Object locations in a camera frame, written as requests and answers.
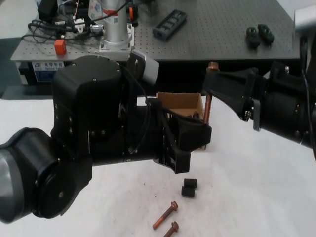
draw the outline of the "metal post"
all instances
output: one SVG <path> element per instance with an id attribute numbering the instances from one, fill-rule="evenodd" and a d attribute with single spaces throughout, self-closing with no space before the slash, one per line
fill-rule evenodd
<path id="1" fill-rule="evenodd" d="M 109 15 L 119 9 L 125 0 L 101 0 L 103 16 Z M 127 30 L 126 7 L 119 13 L 104 19 L 105 36 L 104 42 L 109 46 L 121 46 L 128 44 L 132 35 Z"/>

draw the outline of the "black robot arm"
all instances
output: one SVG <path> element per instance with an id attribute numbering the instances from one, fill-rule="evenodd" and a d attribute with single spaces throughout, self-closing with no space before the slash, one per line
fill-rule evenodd
<path id="1" fill-rule="evenodd" d="M 0 146 L 0 220 L 62 215 L 88 185 L 94 165 L 153 159 L 189 172 L 191 151 L 210 142 L 211 127 L 157 98 L 137 106 L 140 80 L 153 84 L 157 74 L 157 62 L 138 52 L 126 67 L 85 56 L 60 69 L 52 82 L 51 137 L 24 128 Z"/>
<path id="2" fill-rule="evenodd" d="M 253 120 L 253 128 L 311 146 L 303 77 L 289 74 L 289 68 L 274 62 L 269 78 L 256 68 L 240 72 L 208 72 L 205 91 L 227 104 L 243 120 Z M 310 88 L 312 126 L 316 129 L 315 89 Z"/>

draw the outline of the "copper bolt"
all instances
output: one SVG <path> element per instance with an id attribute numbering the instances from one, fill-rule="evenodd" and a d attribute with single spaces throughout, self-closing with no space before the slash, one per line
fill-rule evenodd
<path id="1" fill-rule="evenodd" d="M 158 226 L 161 225 L 161 223 L 173 212 L 173 211 L 176 211 L 178 209 L 178 204 L 173 201 L 171 203 L 171 207 L 169 207 L 168 210 L 166 210 L 166 212 L 154 223 L 153 225 L 153 229 L 157 229 Z"/>
<path id="2" fill-rule="evenodd" d="M 175 221 L 171 223 L 170 230 L 164 235 L 164 237 L 170 237 L 174 232 L 178 232 L 179 225 Z"/>
<path id="3" fill-rule="evenodd" d="M 206 68 L 206 71 L 207 72 L 219 71 L 218 63 L 210 62 L 208 64 L 208 67 Z M 212 99 L 213 99 L 213 96 L 211 94 L 206 95 L 205 112 L 204 112 L 204 118 L 203 118 L 204 124 L 208 124 L 208 121 L 209 121 L 209 117 L 210 117 L 210 113 L 211 113 Z"/>

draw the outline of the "brown cardboard box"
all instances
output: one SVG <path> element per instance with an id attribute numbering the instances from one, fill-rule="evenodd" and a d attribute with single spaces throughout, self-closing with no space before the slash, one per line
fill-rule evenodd
<path id="1" fill-rule="evenodd" d="M 187 116 L 199 113 L 200 119 L 204 117 L 204 107 L 200 93 L 165 93 L 158 92 L 156 97 L 162 101 L 162 105 L 173 112 Z"/>

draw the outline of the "sticker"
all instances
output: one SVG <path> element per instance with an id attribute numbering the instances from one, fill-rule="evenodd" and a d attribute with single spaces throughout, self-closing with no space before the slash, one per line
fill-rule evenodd
<path id="1" fill-rule="evenodd" d="M 32 62 L 36 80 L 38 82 L 51 82 L 55 72 L 64 68 L 64 62 Z"/>
<path id="2" fill-rule="evenodd" d="M 113 14 L 113 10 L 106 10 L 106 9 L 102 9 L 103 12 L 103 16 L 108 16 L 110 14 Z M 116 14 L 114 14 L 113 16 L 110 16 L 106 19 L 104 19 L 106 22 L 110 23 L 110 24 L 118 24 L 119 23 L 119 13 L 117 12 Z"/>

